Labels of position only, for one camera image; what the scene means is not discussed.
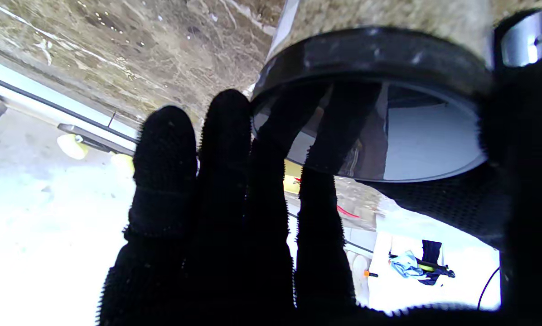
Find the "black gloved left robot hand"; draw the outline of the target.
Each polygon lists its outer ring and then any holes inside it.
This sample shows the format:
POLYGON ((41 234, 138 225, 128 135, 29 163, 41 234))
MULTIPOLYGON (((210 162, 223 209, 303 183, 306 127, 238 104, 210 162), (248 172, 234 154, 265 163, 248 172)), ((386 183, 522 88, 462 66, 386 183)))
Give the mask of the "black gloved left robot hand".
POLYGON ((432 217, 495 249, 505 246, 512 197, 500 175, 488 163, 445 179, 365 184, 403 209, 432 217))

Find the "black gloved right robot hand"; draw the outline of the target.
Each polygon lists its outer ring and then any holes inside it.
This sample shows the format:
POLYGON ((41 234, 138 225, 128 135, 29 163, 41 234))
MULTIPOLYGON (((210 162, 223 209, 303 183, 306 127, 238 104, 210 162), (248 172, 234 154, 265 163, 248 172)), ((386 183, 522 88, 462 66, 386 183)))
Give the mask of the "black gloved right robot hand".
POLYGON ((474 136, 512 197, 511 277, 495 312, 356 304, 334 176, 360 138, 381 81, 352 75, 282 87, 251 140, 251 103, 229 89, 209 106, 196 150, 176 106, 151 114, 133 164, 136 190, 102 291, 101 326, 542 325, 541 9, 494 31, 495 68, 474 136))

